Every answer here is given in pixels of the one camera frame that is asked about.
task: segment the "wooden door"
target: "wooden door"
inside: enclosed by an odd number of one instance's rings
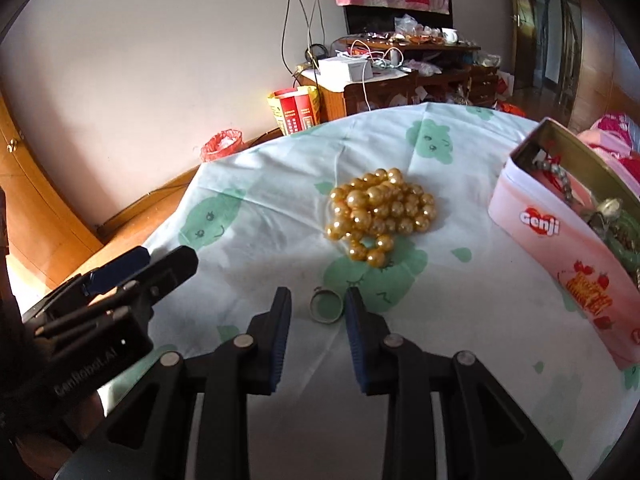
[[[536,68],[536,0],[513,0],[514,89],[533,86]]]
[[[1,94],[0,186],[6,195],[10,254],[49,288],[102,247],[37,165]]]

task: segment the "white box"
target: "white box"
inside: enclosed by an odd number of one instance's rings
[[[328,57],[318,61],[318,68],[322,79],[339,82],[361,82],[373,77],[371,63],[365,58]]]

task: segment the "white cup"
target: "white cup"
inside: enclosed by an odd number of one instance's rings
[[[458,42],[458,31],[455,28],[443,28],[442,35],[446,43],[454,44]]]

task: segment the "genji logo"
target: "genji logo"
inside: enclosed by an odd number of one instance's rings
[[[533,207],[527,207],[520,213],[520,221],[539,235],[553,236],[560,234],[560,221],[555,216],[543,215]]]

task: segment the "metal screw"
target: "metal screw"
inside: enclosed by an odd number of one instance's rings
[[[456,354],[456,359],[461,365],[471,366],[476,362],[476,356],[473,355],[469,350],[463,350],[462,352],[458,352]]]
[[[240,334],[234,339],[234,345],[238,348],[249,348],[252,344],[254,344],[254,338],[249,334]]]
[[[180,354],[177,352],[167,352],[166,354],[162,354],[160,358],[160,364],[166,367],[177,365],[179,361]]]
[[[130,282],[124,284],[122,290],[129,290],[130,288],[135,287],[137,284],[138,282],[136,280],[131,280]]]
[[[400,334],[391,333],[386,335],[382,342],[389,348],[398,348],[404,343],[404,338]]]

